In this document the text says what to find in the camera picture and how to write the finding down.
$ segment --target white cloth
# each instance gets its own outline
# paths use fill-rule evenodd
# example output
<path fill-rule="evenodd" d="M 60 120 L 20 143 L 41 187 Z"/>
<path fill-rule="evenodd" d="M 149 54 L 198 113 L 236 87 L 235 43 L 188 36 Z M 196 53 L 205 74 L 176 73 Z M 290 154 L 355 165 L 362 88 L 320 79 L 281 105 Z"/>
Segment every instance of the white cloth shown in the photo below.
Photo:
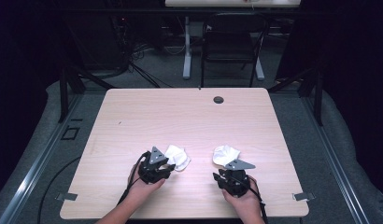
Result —
<path fill-rule="evenodd" d="M 181 171 L 188 166 L 191 159 L 186 155 L 185 149 L 170 145 L 165 151 L 165 157 L 168 158 L 168 164 L 175 164 L 175 170 Z"/>
<path fill-rule="evenodd" d="M 240 151 L 233 147 L 229 146 L 221 146 L 215 148 L 213 161 L 217 165 L 225 166 L 227 163 L 238 159 L 238 155 L 240 154 Z"/>

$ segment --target table top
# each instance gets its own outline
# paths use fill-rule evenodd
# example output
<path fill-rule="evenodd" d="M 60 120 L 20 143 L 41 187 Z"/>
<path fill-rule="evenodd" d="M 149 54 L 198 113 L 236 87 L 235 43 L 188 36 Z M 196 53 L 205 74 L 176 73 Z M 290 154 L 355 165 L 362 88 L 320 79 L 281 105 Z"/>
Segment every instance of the table top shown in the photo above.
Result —
<path fill-rule="evenodd" d="M 216 104 L 216 96 L 223 98 Z M 185 170 L 173 171 L 132 218 L 231 218 L 212 173 L 214 149 L 228 145 L 252 163 L 269 217 L 303 217 L 306 202 L 267 90 L 260 88 L 115 89 L 106 93 L 69 193 L 65 219 L 100 218 L 113 209 L 142 153 L 185 148 Z"/>
<path fill-rule="evenodd" d="M 167 7 L 298 7 L 301 0 L 165 0 Z"/>

